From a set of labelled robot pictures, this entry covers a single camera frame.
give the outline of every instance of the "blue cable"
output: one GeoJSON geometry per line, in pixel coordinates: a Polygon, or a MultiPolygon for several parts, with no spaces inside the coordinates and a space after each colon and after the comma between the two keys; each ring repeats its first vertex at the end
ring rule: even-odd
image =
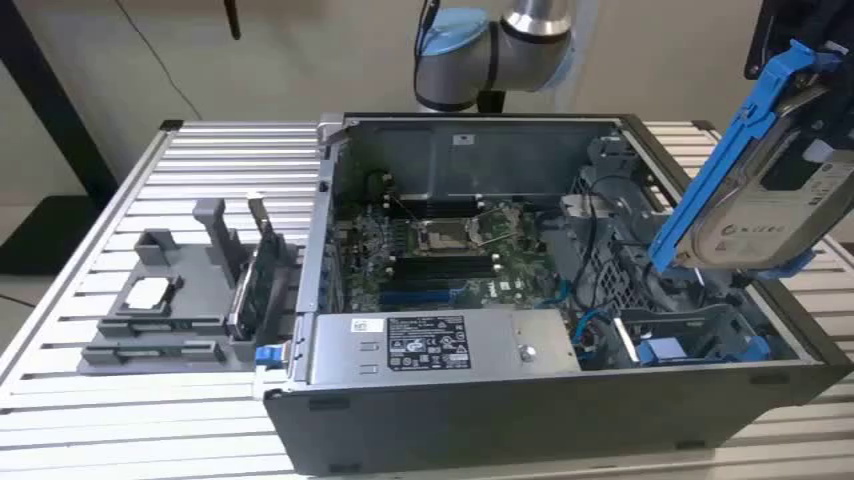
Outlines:
{"type": "Polygon", "coordinates": [[[587,328],[587,322],[597,315],[607,315],[607,312],[594,308],[593,310],[587,310],[582,318],[578,320],[578,328],[575,329],[575,335],[573,335],[573,344],[578,345],[582,341],[582,334],[585,333],[585,329],[587,328]]]}
{"type": "Polygon", "coordinates": [[[559,303],[566,302],[566,299],[570,298],[570,290],[571,290],[570,281],[566,279],[561,279],[561,293],[558,294],[558,296],[555,298],[549,298],[543,300],[534,306],[534,308],[545,308],[549,305],[557,305],[559,303]]]}

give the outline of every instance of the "power supply label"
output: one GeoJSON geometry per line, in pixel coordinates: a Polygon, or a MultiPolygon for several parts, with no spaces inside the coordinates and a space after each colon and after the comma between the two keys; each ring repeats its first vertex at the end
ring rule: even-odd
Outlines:
{"type": "Polygon", "coordinates": [[[471,352],[462,315],[388,318],[388,368],[455,370],[471,368],[471,352]]]}

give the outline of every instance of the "blue latch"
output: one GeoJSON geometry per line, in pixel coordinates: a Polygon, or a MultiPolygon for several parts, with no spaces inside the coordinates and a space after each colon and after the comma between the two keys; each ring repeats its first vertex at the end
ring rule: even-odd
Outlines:
{"type": "MultiPolygon", "coordinates": [[[[750,97],[735,114],[709,161],[691,181],[682,201],[655,236],[650,246],[650,258],[659,272],[673,265],[679,241],[694,225],[706,203],[714,198],[718,187],[733,166],[741,160],[747,145],[766,135],[777,121],[774,108],[786,81],[810,66],[822,70],[833,68],[834,62],[838,62],[833,55],[814,52],[798,41],[791,40],[790,44],[791,48],[769,61],[750,97]]],[[[794,261],[786,270],[791,271],[802,260],[803,258],[794,261]]]]}
{"type": "Polygon", "coordinates": [[[255,366],[282,368],[284,366],[284,345],[264,345],[255,349],[255,366]]]}

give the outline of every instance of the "white label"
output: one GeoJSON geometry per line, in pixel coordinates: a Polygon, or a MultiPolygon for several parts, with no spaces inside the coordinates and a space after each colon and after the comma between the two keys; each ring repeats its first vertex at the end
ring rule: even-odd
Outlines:
{"type": "Polygon", "coordinates": [[[475,135],[474,133],[461,133],[454,135],[454,145],[474,145],[475,135]]]}
{"type": "Polygon", "coordinates": [[[384,318],[354,318],[350,324],[352,333],[383,333],[384,328],[384,318]]]}
{"type": "Polygon", "coordinates": [[[166,290],[170,287],[170,279],[166,277],[147,277],[139,280],[131,287],[131,292],[124,299],[130,308],[151,310],[158,306],[166,290]]]}
{"type": "Polygon", "coordinates": [[[709,222],[699,237],[702,250],[721,262],[771,259],[853,171],[854,164],[830,161],[794,191],[769,192],[754,182],[727,200],[738,208],[709,222]]]}

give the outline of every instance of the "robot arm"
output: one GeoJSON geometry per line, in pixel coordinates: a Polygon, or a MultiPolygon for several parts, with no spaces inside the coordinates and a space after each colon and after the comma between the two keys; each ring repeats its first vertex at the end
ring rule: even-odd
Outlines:
{"type": "Polygon", "coordinates": [[[481,9],[427,4],[415,52],[415,97],[442,112],[493,90],[535,91],[563,79],[571,58],[566,0],[517,0],[499,22],[481,9]]]}

